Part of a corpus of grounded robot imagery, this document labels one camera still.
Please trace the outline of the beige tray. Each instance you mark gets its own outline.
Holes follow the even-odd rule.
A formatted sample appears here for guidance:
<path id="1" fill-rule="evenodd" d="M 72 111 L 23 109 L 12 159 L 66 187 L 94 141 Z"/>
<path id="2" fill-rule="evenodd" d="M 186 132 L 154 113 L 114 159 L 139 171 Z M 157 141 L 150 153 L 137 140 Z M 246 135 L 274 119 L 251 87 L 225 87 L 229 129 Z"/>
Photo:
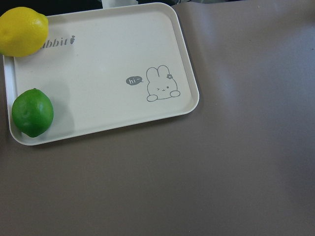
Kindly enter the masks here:
<path id="1" fill-rule="evenodd" d="M 27 146 L 180 116 L 199 91 L 176 12 L 148 3 L 50 16 L 49 37 L 35 54 L 4 57 L 8 108 L 29 89 L 51 100 L 50 128 Z"/>

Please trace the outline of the lime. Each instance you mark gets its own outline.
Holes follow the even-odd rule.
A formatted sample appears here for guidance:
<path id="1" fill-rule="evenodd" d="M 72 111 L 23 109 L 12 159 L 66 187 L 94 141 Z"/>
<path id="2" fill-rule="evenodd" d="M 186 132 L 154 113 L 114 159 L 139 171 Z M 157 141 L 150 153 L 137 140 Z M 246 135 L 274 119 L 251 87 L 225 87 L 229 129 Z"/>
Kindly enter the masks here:
<path id="1" fill-rule="evenodd" d="M 12 119 L 24 134 L 35 138 L 46 132 L 54 118 L 50 98 L 41 90 L 32 88 L 20 94 L 13 102 Z"/>

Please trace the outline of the yellow lemon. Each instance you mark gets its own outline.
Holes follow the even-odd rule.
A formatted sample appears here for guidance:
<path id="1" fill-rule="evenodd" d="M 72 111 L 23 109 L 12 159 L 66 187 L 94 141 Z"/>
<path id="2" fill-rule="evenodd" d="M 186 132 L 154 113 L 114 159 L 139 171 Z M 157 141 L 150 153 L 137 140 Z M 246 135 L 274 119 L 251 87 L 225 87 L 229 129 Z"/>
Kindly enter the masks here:
<path id="1" fill-rule="evenodd" d="M 0 53 L 25 57 L 37 52 L 46 41 L 49 22 L 45 15 L 28 7 L 16 7 L 0 17 Z"/>

